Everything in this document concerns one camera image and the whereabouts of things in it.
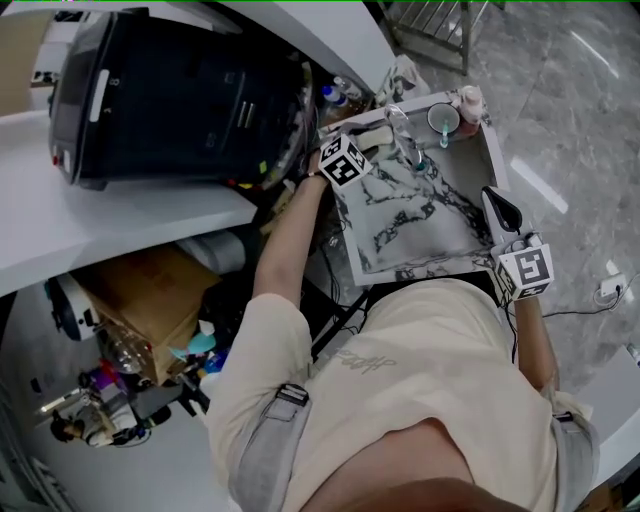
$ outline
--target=metal rack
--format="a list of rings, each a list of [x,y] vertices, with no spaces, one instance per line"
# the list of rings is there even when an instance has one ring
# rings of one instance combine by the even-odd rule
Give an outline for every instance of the metal rack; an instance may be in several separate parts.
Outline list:
[[[494,3],[504,10],[505,2]],[[400,7],[400,4],[394,2],[387,7],[382,0],[378,0],[378,4],[382,8],[389,32],[398,46],[402,46],[398,38],[401,33],[431,41],[442,48],[459,54],[462,57],[462,68],[458,71],[461,71],[465,76],[467,75],[471,33],[489,4],[488,1],[482,4],[473,19],[470,2],[468,1],[432,2],[426,0],[424,2],[404,4],[407,7],[399,17],[394,16],[396,13],[392,11],[397,10],[395,7]],[[416,11],[414,7],[418,5],[421,7]]]

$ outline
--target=gray backpack strap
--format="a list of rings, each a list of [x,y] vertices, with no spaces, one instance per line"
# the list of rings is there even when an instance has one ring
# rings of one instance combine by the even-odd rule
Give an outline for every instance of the gray backpack strap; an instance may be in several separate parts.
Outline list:
[[[306,390],[284,384],[231,446],[229,492],[243,512],[279,512],[311,401]]]
[[[554,415],[551,430],[558,446],[554,512],[573,512],[591,491],[600,462],[600,443],[591,424],[580,415]]]

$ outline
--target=sink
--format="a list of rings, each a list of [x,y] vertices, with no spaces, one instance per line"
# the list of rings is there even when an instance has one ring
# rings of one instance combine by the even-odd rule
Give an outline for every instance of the sink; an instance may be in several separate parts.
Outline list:
[[[454,134],[449,147],[427,123],[428,108],[455,91],[398,104],[413,122],[426,168],[416,171],[396,145],[365,156],[373,170],[334,190],[357,285],[444,276],[493,268],[484,221],[484,186],[508,189],[497,136],[486,113],[473,137]],[[347,120],[380,125],[383,109]],[[335,131],[339,125],[328,128]]]

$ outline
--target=power plug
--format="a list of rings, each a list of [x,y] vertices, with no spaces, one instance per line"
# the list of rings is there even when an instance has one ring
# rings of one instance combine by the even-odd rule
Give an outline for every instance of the power plug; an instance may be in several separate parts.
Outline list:
[[[618,293],[622,293],[626,286],[627,278],[624,277],[622,272],[618,272],[613,276],[607,277],[600,283],[600,298],[611,299],[618,295]]]

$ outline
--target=cardboard box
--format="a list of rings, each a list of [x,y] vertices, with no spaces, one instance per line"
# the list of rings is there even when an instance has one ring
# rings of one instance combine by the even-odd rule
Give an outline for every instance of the cardboard box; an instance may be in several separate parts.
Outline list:
[[[72,272],[89,294],[111,336],[138,355],[142,373],[156,384],[177,360],[197,325],[204,291],[220,281],[174,245],[125,254]]]

